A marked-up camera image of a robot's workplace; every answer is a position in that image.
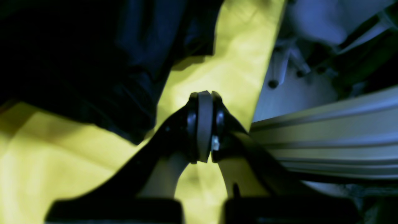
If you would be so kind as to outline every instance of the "black fabric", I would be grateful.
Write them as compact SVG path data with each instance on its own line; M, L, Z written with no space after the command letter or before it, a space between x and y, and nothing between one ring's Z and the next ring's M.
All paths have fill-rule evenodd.
M222 0L12 1L0 9L0 104L19 98L140 143L172 65L213 54Z

